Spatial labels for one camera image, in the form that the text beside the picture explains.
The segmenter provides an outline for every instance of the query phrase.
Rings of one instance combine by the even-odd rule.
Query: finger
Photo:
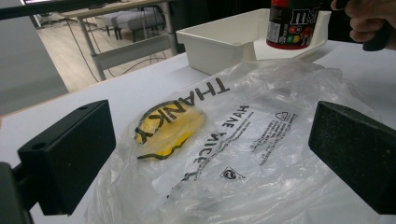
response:
[[[337,7],[337,0],[332,0],[332,3],[330,4],[330,7],[332,8],[332,10],[336,11],[336,10],[342,10],[343,8],[338,8]]]
[[[357,32],[352,30],[349,36],[356,42],[366,42],[375,36],[375,32]]]
[[[366,0],[350,0],[347,4],[346,4],[346,14],[350,17],[350,18],[370,18],[369,17],[369,13],[368,10],[369,8],[373,7],[374,1],[366,1]]]
[[[351,19],[350,27],[357,32],[378,31],[385,21],[382,19]]]

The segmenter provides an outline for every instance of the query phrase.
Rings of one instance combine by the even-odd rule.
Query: recycling symbol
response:
[[[244,176],[238,174],[233,168],[227,167],[220,175],[225,179],[242,179]]]
[[[276,113],[276,114],[275,114],[275,116],[276,116],[278,119],[282,120],[282,121],[285,121],[286,118],[288,117],[288,115],[289,115],[288,112],[280,112],[280,113]]]

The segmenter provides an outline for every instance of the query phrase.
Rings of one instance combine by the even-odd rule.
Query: white tray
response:
[[[306,49],[274,49],[266,44],[269,9],[259,9],[223,20],[177,31],[191,67],[209,75],[246,61],[298,58],[327,41],[331,12],[320,11],[317,25]]]

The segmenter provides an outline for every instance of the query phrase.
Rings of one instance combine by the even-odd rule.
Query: hand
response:
[[[356,42],[366,42],[375,36],[385,21],[391,26],[387,49],[396,50],[396,0],[350,0],[346,4],[346,14],[351,18],[350,37]]]

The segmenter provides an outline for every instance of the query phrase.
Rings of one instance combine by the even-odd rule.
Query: chair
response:
[[[119,12],[113,12],[113,13],[108,13],[106,15],[103,16],[103,22],[105,24],[106,30],[107,30],[107,35],[110,36],[110,31],[109,28],[113,27],[114,29],[114,34],[116,36],[116,39],[119,39],[118,36],[118,24],[117,24],[117,17],[130,13],[131,11],[137,11],[137,8],[128,10],[128,11],[119,11]]]
[[[142,7],[141,11],[118,16],[117,25],[120,39],[121,29],[125,29],[132,32],[132,40],[135,41],[135,31],[144,30],[146,32],[148,28],[156,29],[159,25],[162,25],[164,28],[165,19],[160,7]]]

